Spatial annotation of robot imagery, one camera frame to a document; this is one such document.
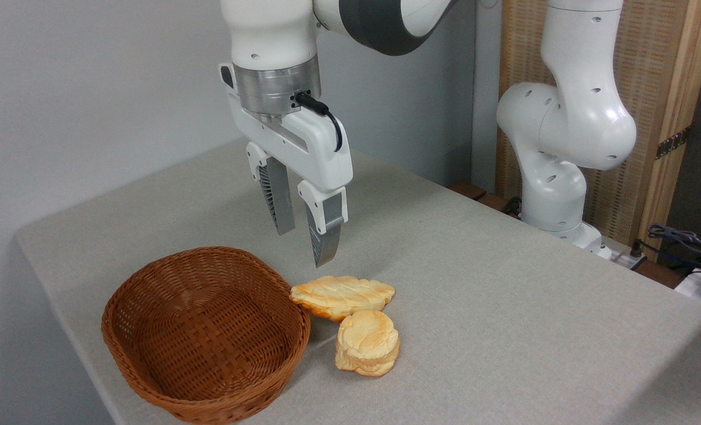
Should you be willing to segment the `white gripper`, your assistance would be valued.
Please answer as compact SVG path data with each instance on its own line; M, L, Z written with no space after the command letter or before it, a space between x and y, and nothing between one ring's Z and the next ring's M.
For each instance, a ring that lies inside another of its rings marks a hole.
M268 120L246 110L235 83L234 66L220 64L234 122L251 142L246 154L280 235L296 228L287 167L304 178L297 190L306 206L313 258L317 268L335 257L343 223L348 221L347 193L353 178L349 145L336 150L331 119L308 109Z

